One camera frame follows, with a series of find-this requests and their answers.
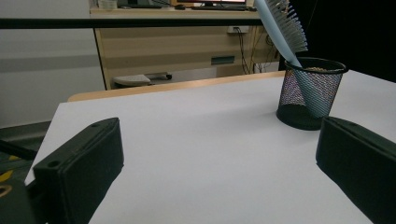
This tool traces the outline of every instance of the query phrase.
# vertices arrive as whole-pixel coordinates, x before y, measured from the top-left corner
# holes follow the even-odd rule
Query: white table
[[[90,223],[371,223],[316,166],[319,131],[276,118],[281,85],[273,77],[60,104],[35,163],[118,117],[125,166]],[[395,83],[349,71],[331,116],[396,141],[395,95]]]

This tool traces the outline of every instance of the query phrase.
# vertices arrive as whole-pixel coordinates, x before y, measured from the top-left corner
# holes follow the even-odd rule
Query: white panel
[[[2,0],[0,18],[89,18],[84,0]],[[0,128],[51,120],[75,93],[104,89],[92,29],[0,31]]]

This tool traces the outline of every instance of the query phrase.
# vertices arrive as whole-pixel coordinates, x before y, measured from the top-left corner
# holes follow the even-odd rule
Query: wooden table edge
[[[194,81],[185,81],[185,82],[175,82],[169,84],[159,84],[152,86],[143,86],[143,87],[134,87],[134,88],[125,88],[111,91],[92,91],[92,92],[83,92],[72,95],[69,97],[67,102],[76,102],[76,101],[85,101],[85,100],[94,100],[94,99],[102,99],[109,97],[118,97],[118,96],[126,96],[126,95],[135,95],[142,93],[150,93],[150,92],[158,92],[158,91],[173,91],[173,90],[181,90],[187,88],[196,88],[203,86],[211,86],[211,85],[219,85],[223,83],[230,83],[236,81],[248,81],[255,79],[263,79],[269,77],[283,77],[285,75],[285,71],[276,71],[269,73],[259,73],[252,75],[242,75],[242,76],[234,76],[234,77],[216,77],[209,79],[201,79]]]

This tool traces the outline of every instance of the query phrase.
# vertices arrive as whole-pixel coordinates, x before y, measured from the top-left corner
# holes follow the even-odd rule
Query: electrical outlet
[[[248,26],[229,26],[227,33],[228,34],[237,34],[238,32],[242,33],[242,34],[246,34],[248,33]]]

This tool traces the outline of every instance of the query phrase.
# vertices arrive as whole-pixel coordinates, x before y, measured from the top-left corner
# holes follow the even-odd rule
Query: mesh pencil holder
[[[298,58],[302,67],[288,62],[276,116],[285,124],[314,131],[332,109],[343,74],[342,63],[319,58]]]

